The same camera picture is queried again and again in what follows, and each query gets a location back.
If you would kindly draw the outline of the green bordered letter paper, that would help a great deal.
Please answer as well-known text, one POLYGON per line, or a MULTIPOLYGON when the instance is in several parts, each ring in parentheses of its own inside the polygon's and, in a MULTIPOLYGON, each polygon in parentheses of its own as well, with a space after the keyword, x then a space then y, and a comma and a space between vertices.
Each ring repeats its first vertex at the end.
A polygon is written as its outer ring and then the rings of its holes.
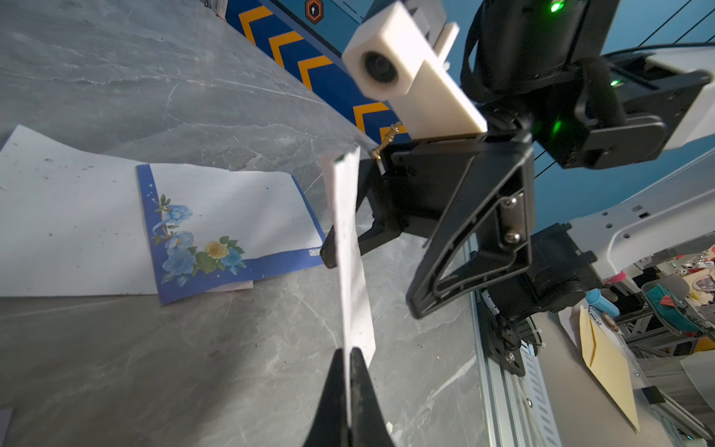
POLYGON ((361 150, 356 146, 344 154, 328 153, 321 160, 327 203, 333 219, 333 246, 339 276, 343 330, 344 389, 347 422, 352 422, 351 353, 357 348, 366 363, 376 350, 374 322, 360 255, 356 227, 361 150))

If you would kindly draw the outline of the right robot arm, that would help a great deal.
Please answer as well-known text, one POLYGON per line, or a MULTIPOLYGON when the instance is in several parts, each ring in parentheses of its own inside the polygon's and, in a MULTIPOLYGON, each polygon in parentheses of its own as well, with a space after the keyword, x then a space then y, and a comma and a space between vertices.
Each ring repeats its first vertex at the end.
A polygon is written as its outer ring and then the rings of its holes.
POLYGON ((458 31, 438 1, 377 1, 342 59, 387 102, 409 143, 338 158, 321 258, 359 302, 366 253, 411 234, 426 252, 406 294, 415 318, 487 290, 500 318, 569 307, 696 230, 657 231, 664 212, 604 212, 534 233, 534 147, 564 169, 647 162, 714 132, 714 44, 603 51, 614 1, 484 1, 458 79, 458 31))

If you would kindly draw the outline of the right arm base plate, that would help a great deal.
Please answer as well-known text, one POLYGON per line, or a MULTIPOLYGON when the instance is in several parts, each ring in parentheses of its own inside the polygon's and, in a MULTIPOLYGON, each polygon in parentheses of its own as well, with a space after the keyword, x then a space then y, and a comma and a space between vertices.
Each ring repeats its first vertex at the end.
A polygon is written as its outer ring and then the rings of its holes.
POLYGON ((508 320, 501 314, 493 314, 482 301, 478 301, 478 317, 480 339, 487 357, 506 372, 524 377, 526 370, 522 349, 530 346, 537 355, 543 345, 541 333, 533 319, 508 320))

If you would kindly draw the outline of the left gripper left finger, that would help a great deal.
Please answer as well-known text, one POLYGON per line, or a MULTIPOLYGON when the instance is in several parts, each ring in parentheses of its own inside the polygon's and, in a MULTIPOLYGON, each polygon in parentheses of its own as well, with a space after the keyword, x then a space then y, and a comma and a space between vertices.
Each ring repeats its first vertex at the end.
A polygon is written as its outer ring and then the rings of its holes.
POLYGON ((339 348, 331 359, 318 408, 303 447, 348 447, 347 409, 344 350, 339 348))

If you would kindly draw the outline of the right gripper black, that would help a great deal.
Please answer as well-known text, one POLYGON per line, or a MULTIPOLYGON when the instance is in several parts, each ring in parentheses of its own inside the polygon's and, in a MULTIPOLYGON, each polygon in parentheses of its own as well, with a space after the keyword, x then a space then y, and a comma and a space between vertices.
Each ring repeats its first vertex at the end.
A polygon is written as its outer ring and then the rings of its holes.
MULTIPOLYGON (((414 318, 457 297, 524 272, 531 262, 534 150, 525 130, 393 143, 381 161, 359 163, 357 201, 372 226, 360 255, 399 237, 408 224, 435 224, 406 294, 414 318)), ((337 267, 335 226, 320 258, 337 267)))

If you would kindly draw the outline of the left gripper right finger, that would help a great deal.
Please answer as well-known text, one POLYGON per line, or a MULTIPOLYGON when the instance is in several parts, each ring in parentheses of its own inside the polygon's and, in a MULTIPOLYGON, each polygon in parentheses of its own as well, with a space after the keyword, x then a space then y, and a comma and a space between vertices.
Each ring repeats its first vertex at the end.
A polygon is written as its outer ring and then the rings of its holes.
POLYGON ((350 353, 350 445, 394 447, 362 352, 350 353))

